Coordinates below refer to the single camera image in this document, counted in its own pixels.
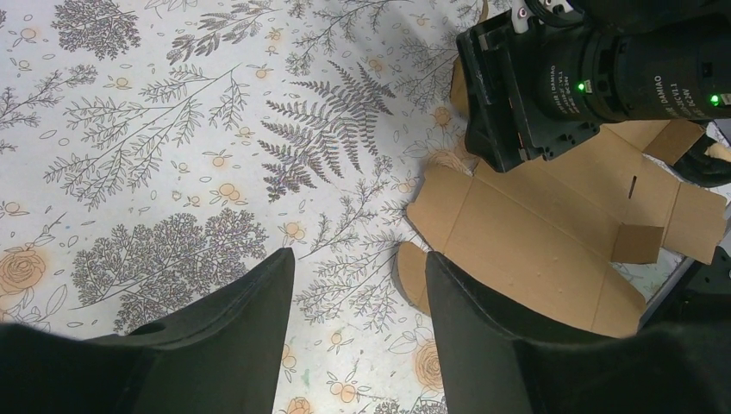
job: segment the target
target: rose print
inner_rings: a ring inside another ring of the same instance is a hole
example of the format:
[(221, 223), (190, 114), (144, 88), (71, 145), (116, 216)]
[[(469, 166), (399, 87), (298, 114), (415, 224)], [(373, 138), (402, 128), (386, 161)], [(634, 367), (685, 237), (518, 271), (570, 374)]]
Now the rose print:
[(34, 250), (10, 253), (0, 260), (0, 296), (16, 294), (43, 277), (46, 263)]

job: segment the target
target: fern leaf print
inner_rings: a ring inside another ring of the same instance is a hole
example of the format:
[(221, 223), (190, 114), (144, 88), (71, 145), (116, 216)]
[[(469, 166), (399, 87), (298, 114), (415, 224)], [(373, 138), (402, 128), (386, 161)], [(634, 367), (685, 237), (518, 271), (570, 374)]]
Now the fern leaf print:
[(378, 155), (376, 123), (382, 115), (392, 116), (385, 103), (396, 95), (388, 85), (381, 85), (359, 64), (352, 75), (331, 61), (341, 81), (293, 82), (296, 86), (314, 91), (320, 102), (266, 104), (288, 123), (262, 122), (265, 128), (284, 141), (274, 144), (259, 140), (259, 145), (273, 159), (262, 166), (271, 173), (264, 178), (268, 184), (269, 201), (273, 203), (288, 194), (298, 193), (303, 187), (317, 188), (316, 179), (330, 183), (342, 179), (342, 161), (362, 173), (359, 150)]

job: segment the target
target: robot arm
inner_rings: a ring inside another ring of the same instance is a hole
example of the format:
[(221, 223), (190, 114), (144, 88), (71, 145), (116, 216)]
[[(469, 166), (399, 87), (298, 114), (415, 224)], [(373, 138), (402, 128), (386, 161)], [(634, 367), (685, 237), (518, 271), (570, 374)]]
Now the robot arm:
[(467, 149), (506, 172), (602, 123), (731, 118), (729, 17), (731, 0), (515, 0), (457, 38)]

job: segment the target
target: flattened cardboard box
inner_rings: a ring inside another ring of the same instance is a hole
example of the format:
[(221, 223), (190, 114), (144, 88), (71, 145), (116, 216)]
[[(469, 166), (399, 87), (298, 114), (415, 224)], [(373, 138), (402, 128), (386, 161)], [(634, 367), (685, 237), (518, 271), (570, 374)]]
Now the flattened cardboard box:
[[(610, 262), (654, 263), (665, 247), (710, 263), (723, 237), (725, 199), (642, 155), (673, 163), (702, 132), (685, 121), (624, 122), (505, 174), (485, 163), (474, 177), (431, 166), (407, 218), (433, 249), (528, 308), (632, 335), (645, 299)], [(404, 244), (398, 270), (407, 296), (428, 311), (425, 259)]]

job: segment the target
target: patterned tablecloth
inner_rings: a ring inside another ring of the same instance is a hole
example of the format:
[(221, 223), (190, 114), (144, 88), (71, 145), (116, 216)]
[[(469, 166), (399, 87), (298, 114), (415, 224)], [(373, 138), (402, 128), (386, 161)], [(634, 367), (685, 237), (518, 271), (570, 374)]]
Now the patterned tablecloth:
[[(444, 413), (391, 275), (423, 164), (470, 161), (445, 102), (481, 3), (0, 3), (0, 317), (125, 333), (291, 246), (275, 411)], [(678, 260), (620, 268), (649, 296)]]

